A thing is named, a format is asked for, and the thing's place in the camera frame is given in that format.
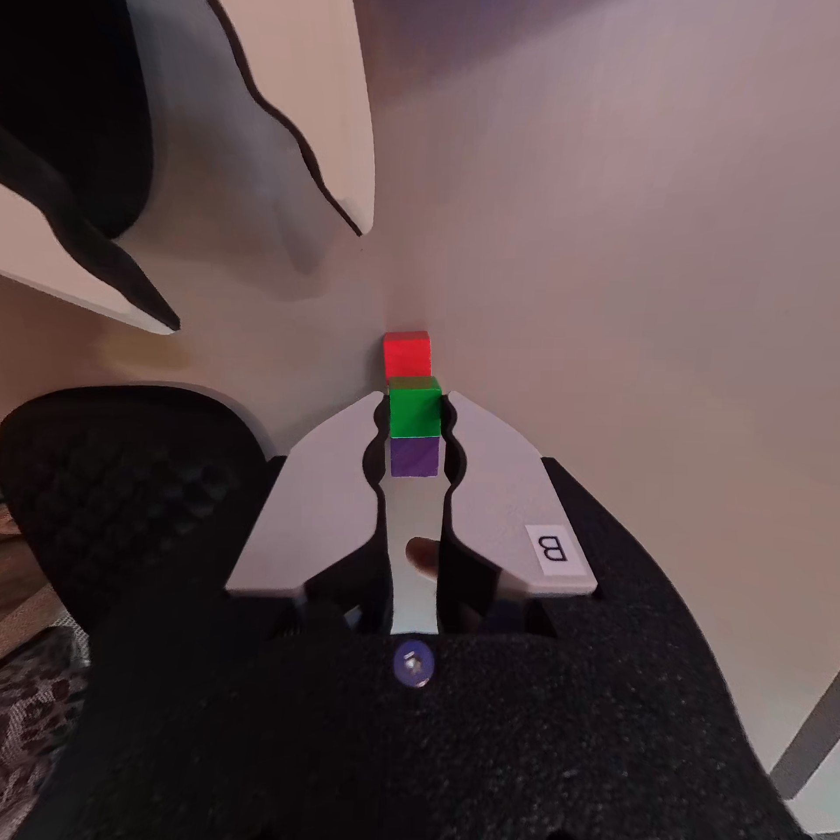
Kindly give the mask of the grey desk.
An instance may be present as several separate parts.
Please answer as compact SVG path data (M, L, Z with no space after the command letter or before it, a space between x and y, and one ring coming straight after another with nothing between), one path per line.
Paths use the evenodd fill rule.
M131 2L155 174L120 244L160 337L2 278L2 415L225 396L269 451L382 335L558 461L675 583L768 771L838 673L838 2L357 2L357 237L203 2Z

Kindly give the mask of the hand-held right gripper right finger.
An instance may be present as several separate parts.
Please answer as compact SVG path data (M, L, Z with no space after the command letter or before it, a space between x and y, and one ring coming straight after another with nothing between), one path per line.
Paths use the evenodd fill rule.
M487 598L592 595L592 567L536 447L458 392L447 407L456 456L448 526L456 548L488 568Z

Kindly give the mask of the leopard print garment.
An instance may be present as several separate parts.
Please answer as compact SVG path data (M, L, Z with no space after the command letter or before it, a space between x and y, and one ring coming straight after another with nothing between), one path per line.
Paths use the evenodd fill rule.
M1 838L14 838L77 724L88 687L87 637L49 626L2 659Z

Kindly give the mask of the green wooden cube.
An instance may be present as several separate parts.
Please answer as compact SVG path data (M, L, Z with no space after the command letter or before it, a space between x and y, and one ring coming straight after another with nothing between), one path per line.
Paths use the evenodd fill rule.
M441 435L443 393L435 376L393 376L388 381L388 394L392 438L437 438Z

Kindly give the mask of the person's right hand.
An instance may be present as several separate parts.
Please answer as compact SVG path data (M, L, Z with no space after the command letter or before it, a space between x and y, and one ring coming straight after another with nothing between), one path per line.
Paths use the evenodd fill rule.
M440 541L425 537L410 538L405 546L408 563L430 581L438 579L439 551Z

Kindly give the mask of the red wooden cube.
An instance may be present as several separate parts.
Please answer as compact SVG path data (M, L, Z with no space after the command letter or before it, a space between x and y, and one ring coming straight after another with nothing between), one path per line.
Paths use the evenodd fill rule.
M387 332L382 340L385 379L432 375L431 339L427 331Z

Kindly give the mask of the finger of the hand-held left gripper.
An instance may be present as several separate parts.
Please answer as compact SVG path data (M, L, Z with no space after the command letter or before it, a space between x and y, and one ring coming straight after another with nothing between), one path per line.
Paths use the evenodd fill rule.
M143 331L181 321L133 257L100 233L66 179L1 129L2 275Z
M375 143L352 1L210 1L256 104L294 137L358 235L375 218Z

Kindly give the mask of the purple wooden cube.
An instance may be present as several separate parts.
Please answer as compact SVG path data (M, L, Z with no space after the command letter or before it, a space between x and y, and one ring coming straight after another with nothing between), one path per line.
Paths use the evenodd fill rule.
M440 436L392 437L393 478L432 478L438 475Z

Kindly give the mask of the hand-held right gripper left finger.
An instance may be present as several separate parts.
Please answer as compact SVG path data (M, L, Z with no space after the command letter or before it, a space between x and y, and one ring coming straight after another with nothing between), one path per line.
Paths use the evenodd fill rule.
M290 450L226 582L231 595L365 601L392 588L385 395L373 391Z

